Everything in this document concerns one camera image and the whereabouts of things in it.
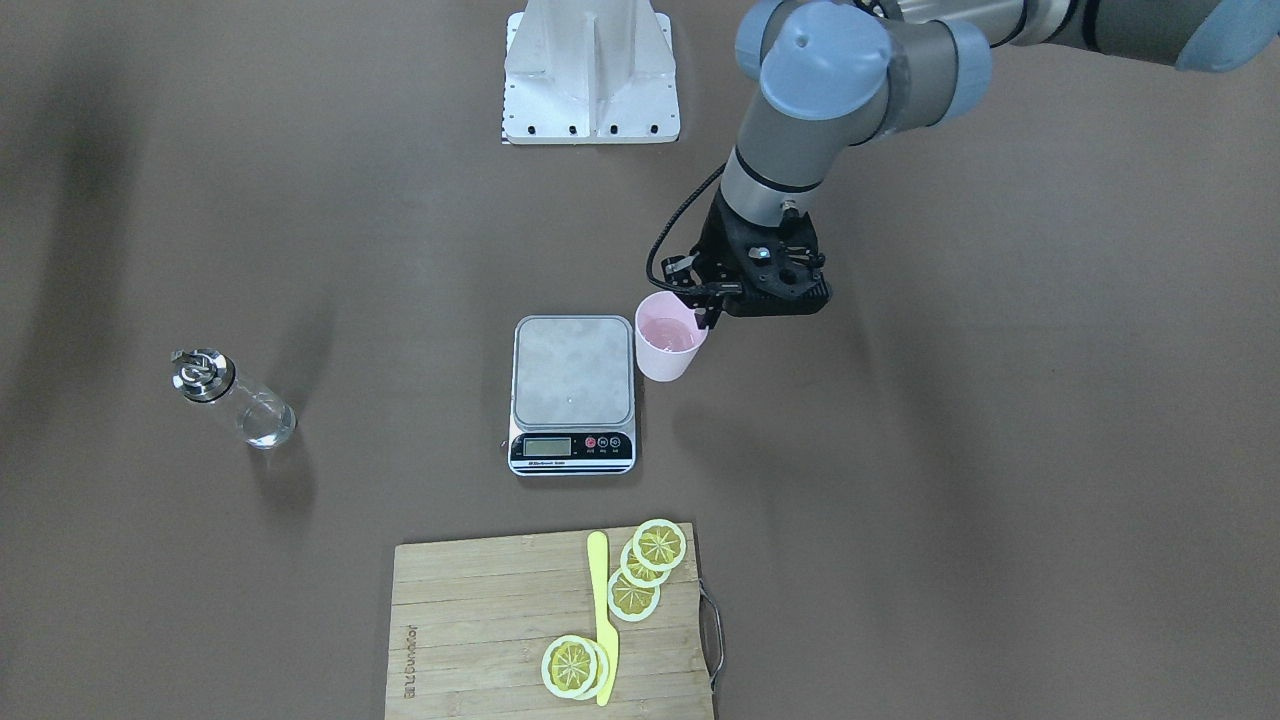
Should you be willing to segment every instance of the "plastic knife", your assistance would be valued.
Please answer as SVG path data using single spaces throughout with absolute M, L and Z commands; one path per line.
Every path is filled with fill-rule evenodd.
M 609 659 L 609 676 L 595 696 L 595 705 L 605 706 L 613 694 L 613 680 L 618 676 L 618 630 L 609 623 L 605 594 L 609 592 L 609 537 L 595 530 L 586 536 L 586 561 L 591 569 L 591 597 L 595 601 L 595 642 Z

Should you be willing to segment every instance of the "pink plastic cup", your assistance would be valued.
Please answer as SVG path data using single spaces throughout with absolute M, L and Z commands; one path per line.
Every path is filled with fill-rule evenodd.
M 650 380 L 671 382 L 685 373 L 707 331 L 673 292 L 645 297 L 636 307 L 636 365 Z

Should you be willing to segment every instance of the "metal handle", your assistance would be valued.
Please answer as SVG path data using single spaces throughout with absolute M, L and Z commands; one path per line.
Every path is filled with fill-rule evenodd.
M 712 618 L 716 620 L 716 643 L 718 644 L 717 655 L 719 656 L 719 661 L 716 664 L 716 669 L 708 667 L 712 675 L 712 694 L 714 694 L 716 685 L 719 683 L 719 674 L 724 670 L 724 624 L 721 621 L 719 606 L 716 605 L 716 598 L 707 591 L 707 583 L 701 578 L 698 578 L 698 592 L 703 596 L 707 606 L 712 609 Z

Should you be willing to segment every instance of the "wooden cutting board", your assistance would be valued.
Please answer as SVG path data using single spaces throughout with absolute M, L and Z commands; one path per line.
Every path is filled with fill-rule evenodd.
M 595 637 L 590 530 L 396 548 L 387 720 L 714 720 L 699 630 L 694 527 L 684 562 L 662 585 L 653 615 L 613 618 L 618 676 L 609 705 L 543 687 L 543 652 L 563 634 Z M 605 530 L 609 573 L 635 528 Z

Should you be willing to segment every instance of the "glass bottle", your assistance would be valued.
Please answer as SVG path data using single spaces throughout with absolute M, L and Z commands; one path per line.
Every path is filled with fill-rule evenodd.
M 173 387 L 259 450 L 289 439 L 297 424 L 288 402 L 216 350 L 174 351 Z

